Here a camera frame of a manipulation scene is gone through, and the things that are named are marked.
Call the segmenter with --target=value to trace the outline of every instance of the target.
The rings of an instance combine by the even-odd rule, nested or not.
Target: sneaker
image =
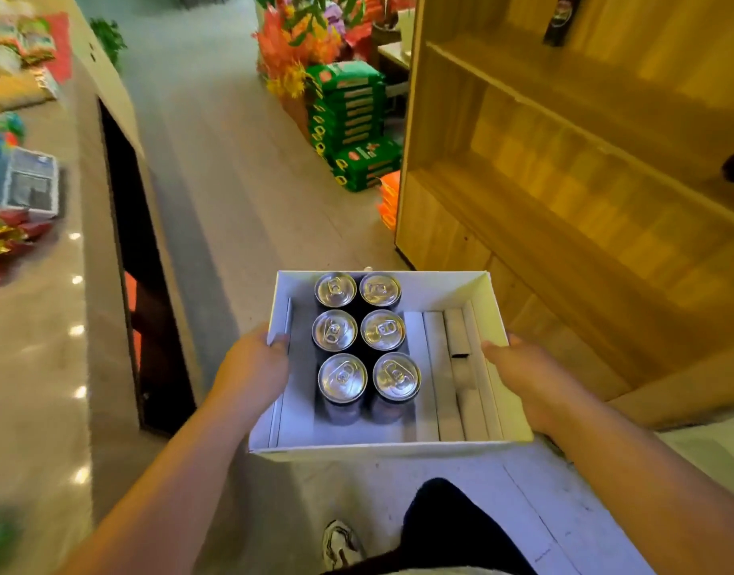
[[[363,561],[364,551],[351,527],[342,521],[333,521],[324,529],[322,558],[324,570],[335,571]]]

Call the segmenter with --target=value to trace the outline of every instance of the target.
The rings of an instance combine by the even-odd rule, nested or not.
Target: black gap
[[[143,429],[171,436],[196,411],[196,404],[153,235],[137,156],[103,102],[98,102],[122,270],[137,281],[137,303],[134,312],[128,311],[127,323],[131,347],[133,330],[142,337],[141,366],[135,376],[138,417]],[[137,369],[133,349],[131,355],[133,369]]]

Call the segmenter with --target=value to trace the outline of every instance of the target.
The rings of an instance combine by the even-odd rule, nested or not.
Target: gray floor
[[[276,270],[403,268],[375,192],[340,189],[255,72],[251,0],[78,0],[119,21],[123,78],[154,172],[199,360],[211,378],[266,319]],[[650,573],[587,485],[540,444],[476,458],[275,464],[241,457],[205,573],[317,573],[339,517],[389,550],[418,487],[444,476],[496,518],[539,573]]]

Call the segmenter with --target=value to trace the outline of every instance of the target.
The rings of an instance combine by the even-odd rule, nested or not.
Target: person's right arm
[[[599,401],[541,348],[482,349],[536,432],[577,467],[651,567],[734,573],[734,495]]]

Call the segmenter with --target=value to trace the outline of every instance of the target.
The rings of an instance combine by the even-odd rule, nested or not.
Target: hand
[[[521,398],[524,414],[536,432],[550,434],[564,405],[589,394],[553,357],[537,345],[509,335],[510,347],[481,343],[484,356],[497,367],[503,384]]]
[[[287,337],[277,336],[269,347],[268,329],[268,323],[261,323],[234,343],[207,396],[209,403],[228,406],[253,423],[281,395],[289,377]]]

